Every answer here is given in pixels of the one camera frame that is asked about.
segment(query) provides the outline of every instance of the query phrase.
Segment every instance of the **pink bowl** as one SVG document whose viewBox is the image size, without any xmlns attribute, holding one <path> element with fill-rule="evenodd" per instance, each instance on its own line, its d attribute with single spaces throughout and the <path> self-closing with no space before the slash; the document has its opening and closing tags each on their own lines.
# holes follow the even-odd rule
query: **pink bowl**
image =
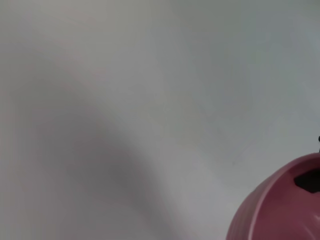
<svg viewBox="0 0 320 240">
<path fill-rule="evenodd" d="M 243 201 L 226 240 L 320 240 L 320 153 L 297 158 Z"/>
</svg>

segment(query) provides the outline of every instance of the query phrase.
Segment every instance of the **black object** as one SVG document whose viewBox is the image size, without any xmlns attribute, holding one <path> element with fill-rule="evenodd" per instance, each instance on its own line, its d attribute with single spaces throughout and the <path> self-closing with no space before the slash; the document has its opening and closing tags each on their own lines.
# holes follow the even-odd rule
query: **black object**
<svg viewBox="0 0 320 240">
<path fill-rule="evenodd" d="M 294 183 L 309 193 L 320 192 L 320 169 L 317 168 L 297 176 L 294 179 Z"/>
</svg>

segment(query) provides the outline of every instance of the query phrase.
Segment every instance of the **white backdrop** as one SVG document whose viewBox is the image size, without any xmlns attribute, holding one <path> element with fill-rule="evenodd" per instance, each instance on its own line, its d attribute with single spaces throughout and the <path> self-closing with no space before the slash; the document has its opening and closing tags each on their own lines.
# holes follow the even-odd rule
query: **white backdrop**
<svg viewBox="0 0 320 240">
<path fill-rule="evenodd" d="M 0 233 L 223 240 L 317 152 L 320 3 L 0 3 Z"/>
</svg>

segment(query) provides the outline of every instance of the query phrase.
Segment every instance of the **white surface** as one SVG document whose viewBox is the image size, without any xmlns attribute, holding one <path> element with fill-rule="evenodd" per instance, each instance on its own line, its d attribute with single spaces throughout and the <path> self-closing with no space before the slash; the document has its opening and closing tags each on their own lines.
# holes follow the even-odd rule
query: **white surface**
<svg viewBox="0 0 320 240">
<path fill-rule="evenodd" d="M 320 135 L 320 4 L 0 3 L 0 233 L 222 240 Z"/>
</svg>

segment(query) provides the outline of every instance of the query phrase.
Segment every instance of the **bowl rim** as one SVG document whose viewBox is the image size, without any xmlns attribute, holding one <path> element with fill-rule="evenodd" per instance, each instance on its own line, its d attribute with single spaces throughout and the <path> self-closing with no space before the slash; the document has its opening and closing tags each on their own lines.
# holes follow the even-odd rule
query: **bowl rim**
<svg viewBox="0 0 320 240">
<path fill-rule="evenodd" d="M 317 159 L 320 158 L 320 153 L 316 152 L 316 153 L 311 153 L 311 154 L 307 154 L 301 157 L 298 157 L 294 160 L 292 160 L 291 162 L 287 163 L 286 165 L 284 165 L 283 167 L 281 167 L 279 170 L 277 170 L 274 174 L 272 174 L 270 177 L 270 181 L 267 183 L 266 187 L 264 188 L 262 194 L 259 197 L 259 200 L 256 204 L 255 210 L 253 212 L 253 216 L 252 216 L 252 220 L 250 223 L 250 227 L 249 227 L 249 234 L 248 234 L 248 240 L 253 240 L 253 234 L 254 234 L 254 229 L 255 229 L 255 225 L 257 222 L 257 218 L 258 218 L 258 214 L 260 212 L 260 209 L 262 207 L 262 204 L 264 202 L 264 199 L 266 198 L 268 192 L 270 191 L 270 189 L 275 185 L 275 183 L 278 181 L 278 179 L 285 174 L 287 171 L 289 171 L 290 169 L 292 169 L 294 166 L 301 164 L 303 162 L 307 162 L 313 159 Z"/>
</svg>

